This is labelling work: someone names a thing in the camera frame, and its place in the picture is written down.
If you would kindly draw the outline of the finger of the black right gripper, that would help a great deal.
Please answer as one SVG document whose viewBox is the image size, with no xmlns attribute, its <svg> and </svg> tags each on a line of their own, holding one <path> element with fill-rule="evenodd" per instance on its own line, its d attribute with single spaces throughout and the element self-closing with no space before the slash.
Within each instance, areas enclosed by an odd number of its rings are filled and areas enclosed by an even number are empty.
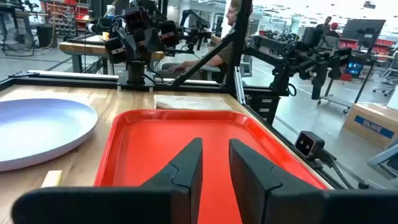
<svg viewBox="0 0 398 224">
<path fill-rule="evenodd" d="M 118 34 L 122 39 L 124 48 L 126 49 L 127 58 L 135 59 L 137 46 L 134 37 L 131 34 L 128 34 L 124 29 L 119 29 Z"/>
<path fill-rule="evenodd" d="M 146 29 L 144 36 L 144 47 L 148 52 L 154 53 L 162 49 L 159 32 L 155 28 Z"/>
</svg>

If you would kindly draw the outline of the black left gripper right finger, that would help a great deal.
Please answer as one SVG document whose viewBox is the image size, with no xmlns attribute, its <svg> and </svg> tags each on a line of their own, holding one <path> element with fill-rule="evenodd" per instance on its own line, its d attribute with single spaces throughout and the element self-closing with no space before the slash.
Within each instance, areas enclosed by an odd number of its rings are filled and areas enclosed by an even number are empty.
<svg viewBox="0 0 398 224">
<path fill-rule="evenodd" d="M 238 139 L 229 142 L 229 166 L 243 223 L 397 224 L 395 190 L 321 190 Z"/>
</svg>

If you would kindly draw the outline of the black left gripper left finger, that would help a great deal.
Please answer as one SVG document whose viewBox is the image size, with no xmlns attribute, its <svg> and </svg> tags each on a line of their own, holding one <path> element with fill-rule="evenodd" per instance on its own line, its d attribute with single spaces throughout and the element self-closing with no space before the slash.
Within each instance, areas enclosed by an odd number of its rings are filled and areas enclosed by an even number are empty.
<svg viewBox="0 0 398 224">
<path fill-rule="evenodd" d="M 139 187 L 46 187 L 13 204 L 14 223 L 196 223 L 203 144 L 193 139 Z"/>
</svg>

